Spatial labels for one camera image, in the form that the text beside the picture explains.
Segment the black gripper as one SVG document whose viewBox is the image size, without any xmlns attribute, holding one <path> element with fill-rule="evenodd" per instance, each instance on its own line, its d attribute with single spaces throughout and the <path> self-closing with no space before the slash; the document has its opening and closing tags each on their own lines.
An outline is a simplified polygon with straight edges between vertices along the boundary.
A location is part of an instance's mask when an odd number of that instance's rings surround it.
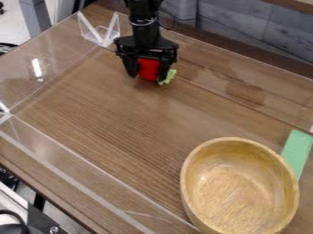
<svg viewBox="0 0 313 234">
<path fill-rule="evenodd" d="M 122 57 L 127 74 L 133 78 L 139 70 L 137 58 L 147 58 L 161 59 L 157 80 L 159 82 L 166 80 L 171 64 L 178 61 L 178 43 L 162 36 L 158 23 L 147 26 L 133 26 L 133 35 L 118 37 L 114 43 L 117 55 Z"/>
</svg>

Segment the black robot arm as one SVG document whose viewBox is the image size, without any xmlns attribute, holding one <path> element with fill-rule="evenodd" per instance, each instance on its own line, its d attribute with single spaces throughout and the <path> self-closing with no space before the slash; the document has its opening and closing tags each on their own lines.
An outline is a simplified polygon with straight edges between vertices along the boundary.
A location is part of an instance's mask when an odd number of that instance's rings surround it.
<svg viewBox="0 0 313 234">
<path fill-rule="evenodd" d="M 171 65 L 178 62 L 178 43 L 161 33 L 159 8 L 163 0 L 125 0 L 130 9 L 129 23 L 133 35 L 114 39 L 131 78 L 165 85 L 174 77 Z"/>
</svg>

